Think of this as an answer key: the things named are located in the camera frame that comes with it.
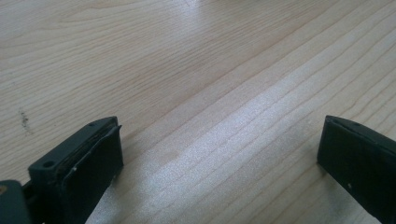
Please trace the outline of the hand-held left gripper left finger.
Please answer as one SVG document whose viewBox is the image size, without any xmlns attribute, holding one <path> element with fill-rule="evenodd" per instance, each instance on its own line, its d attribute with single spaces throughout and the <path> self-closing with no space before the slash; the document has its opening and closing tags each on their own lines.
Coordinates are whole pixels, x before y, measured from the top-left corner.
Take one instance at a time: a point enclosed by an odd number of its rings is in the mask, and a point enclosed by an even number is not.
<svg viewBox="0 0 396 224">
<path fill-rule="evenodd" d="M 93 121 L 29 166 L 45 224 L 84 224 L 123 167 L 118 119 Z"/>
</svg>

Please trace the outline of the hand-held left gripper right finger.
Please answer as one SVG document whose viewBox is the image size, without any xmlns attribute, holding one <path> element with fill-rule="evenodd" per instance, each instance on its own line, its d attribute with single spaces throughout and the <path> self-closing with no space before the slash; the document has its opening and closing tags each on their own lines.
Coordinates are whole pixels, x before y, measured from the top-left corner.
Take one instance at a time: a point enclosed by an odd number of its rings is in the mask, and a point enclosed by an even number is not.
<svg viewBox="0 0 396 224">
<path fill-rule="evenodd" d="M 396 224 L 396 141 L 348 119 L 325 118 L 318 164 L 382 224 Z"/>
</svg>

